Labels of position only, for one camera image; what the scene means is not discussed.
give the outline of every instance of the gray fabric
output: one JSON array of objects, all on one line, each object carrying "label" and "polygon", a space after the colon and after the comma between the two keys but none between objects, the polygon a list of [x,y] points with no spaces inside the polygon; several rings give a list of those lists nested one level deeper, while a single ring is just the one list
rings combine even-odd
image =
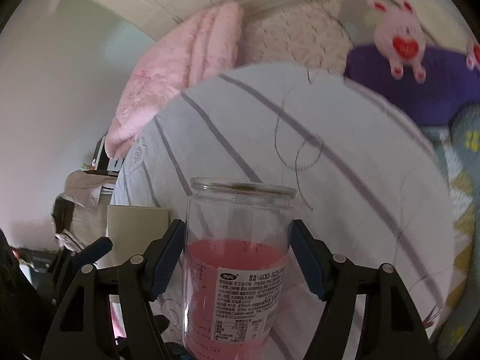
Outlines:
[{"label": "gray fabric", "polygon": [[126,177],[126,174],[125,174],[125,167],[124,166],[122,166],[122,170],[123,170],[123,187],[125,188],[125,193],[127,195],[128,205],[131,206],[130,193],[128,192],[128,181],[127,181],[127,177]]},{"label": "gray fabric", "polygon": [[[453,263],[448,190],[431,153],[419,145],[418,129],[400,113],[400,125],[392,120],[382,110],[390,107],[383,99],[375,104],[342,79],[321,72],[309,80],[303,67],[267,64],[228,76],[254,88],[269,106],[219,77],[189,88],[185,94],[191,102],[184,96],[170,101],[128,154],[124,166],[137,170],[121,173],[116,204],[126,204],[122,182],[128,178],[131,204],[153,205],[143,166],[136,168],[141,153],[158,203],[181,219],[191,195],[188,180],[194,176],[258,178],[297,188],[294,215],[304,220],[315,238],[364,266],[392,263],[398,249],[396,268],[422,318],[441,307]],[[393,108],[389,111],[395,115]],[[371,197],[374,204],[368,201]],[[384,212],[377,211],[378,202]],[[387,226],[385,212],[397,224],[397,232]],[[195,231],[207,233],[201,223]],[[402,247],[396,247],[398,234],[420,256],[426,275],[418,273]],[[441,288],[440,302],[432,295],[431,281]],[[165,299],[170,299],[169,308],[182,314],[178,267]],[[301,359],[322,311],[323,304],[308,291],[289,253],[273,327],[280,338],[277,345],[284,349],[280,354],[269,339],[272,355]],[[181,337],[182,321],[169,331],[175,334],[167,339]]]},{"label": "gray fabric", "polygon": [[417,145],[419,145],[424,152],[431,157],[432,162],[435,165],[438,165],[438,157],[432,152],[431,145],[423,138],[419,137],[416,134],[416,128],[412,128],[412,123],[405,123],[405,119],[402,119],[398,112],[393,112],[392,107],[387,107],[385,102],[381,102],[379,99],[378,93],[373,92],[367,87],[345,77],[345,85],[349,88],[352,88],[357,93],[361,93],[367,100],[369,100],[372,104],[375,104],[385,115],[387,115],[390,119],[392,119],[404,132],[414,141]]},{"label": "gray fabric", "polygon": [[145,165],[145,162],[142,162],[142,167],[143,167],[143,171],[145,172],[145,177],[147,178],[148,189],[150,190],[150,195],[152,196],[152,202],[156,207],[160,207],[160,203],[155,197],[155,191],[153,190],[152,180],[150,178],[150,174],[148,173],[148,169],[147,169],[147,166]]},{"label": "gray fabric", "polygon": [[284,112],[270,99],[255,90],[255,88],[245,84],[242,81],[233,79],[225,74],[220,74],[219,77],[227,81],[228,83],[232,83],[239,88],[242,88],[244,91],[255,97],[263,105],[280,115],[280,117],[285,120],[297,133],[299,133],[310,145],[315,146],[323,151],[325,157],[327,157],[332,163],[334,163],[335,166],[344,174],[344,176],[350,180],[356,190],[372,206],[372,208],[377,212],[378,216],[382,218],[390,231],[398,237],[397,239],[400,246],[409,256],[409,259],[417,270],[418,274],[422,277],[422,280],[427,280],[426,283],[429,290],[432,292],[436,301],[441,303],[442,296],[440,293],[440,289],[436,285],[435,281],[430,278],[430,275],[428,274],[425,265],[422,263],[422,260],[418,253],[415,251],[413,245],[406,237],[402,236],[402,228],[399,226],[397,221],[395,221],[392,214],[388,212],[382,202],[380,202],[380,200],[371,192],[371,190],[362,182],[362,180],[360,180],[360,178],[355,174],[355,172],[345,162],[343,162],[342,159],[337,156],[337,154],[335,154],[335,152],[332,151],[323,141],[320,141],[317,137],[315,137],[315,135],[306,130],[306,128],[304,128],[297,120]]}]

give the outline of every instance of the purple cushion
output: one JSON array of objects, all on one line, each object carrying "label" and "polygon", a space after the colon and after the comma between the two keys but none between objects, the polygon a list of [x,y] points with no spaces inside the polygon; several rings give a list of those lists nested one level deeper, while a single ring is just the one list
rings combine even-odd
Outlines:
[{"label": "purple cushion", "polygon": [[480,80],[469,71],[465,55],[428,46],[423,57],[427,78],[417,84],[411,67],[401,80],[390,74],[390,65],[374,44],[350,51],[345,76],[380,93],[419,126],[446,126],[465,104],[480,102]]}]

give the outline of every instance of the jar lid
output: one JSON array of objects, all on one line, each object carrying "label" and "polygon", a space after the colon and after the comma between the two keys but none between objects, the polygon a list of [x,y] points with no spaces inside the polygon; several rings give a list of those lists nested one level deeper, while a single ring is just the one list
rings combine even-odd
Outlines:
[{"label": "jar lid", "polygon": [[195,190],[210,190],[223,193],[239,193],[242,195],[273,196],[293,199],[297,194],[294,188],[280,185],[247,183],[243,181],[225,180],[222,178],[193,177],[190,184]]}]

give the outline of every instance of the glass jar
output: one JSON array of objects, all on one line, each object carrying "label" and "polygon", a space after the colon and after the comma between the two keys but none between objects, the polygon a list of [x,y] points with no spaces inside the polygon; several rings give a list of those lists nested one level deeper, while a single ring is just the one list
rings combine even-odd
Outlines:
[{"label": "glass jar", "polygon": [[183,257],[183,345],[198,359],[255,360],[275,317],[296,190],[192,178]]}]

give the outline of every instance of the eyc logo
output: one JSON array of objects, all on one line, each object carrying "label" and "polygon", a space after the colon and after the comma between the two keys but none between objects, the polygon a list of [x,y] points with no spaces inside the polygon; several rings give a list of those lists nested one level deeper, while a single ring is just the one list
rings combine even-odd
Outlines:
[{"label": "eyc logo", "polygon": [[225,272],[224,274],[221,274],[220,277],[225,280],[235,280],[237,278],[237,275]]}]

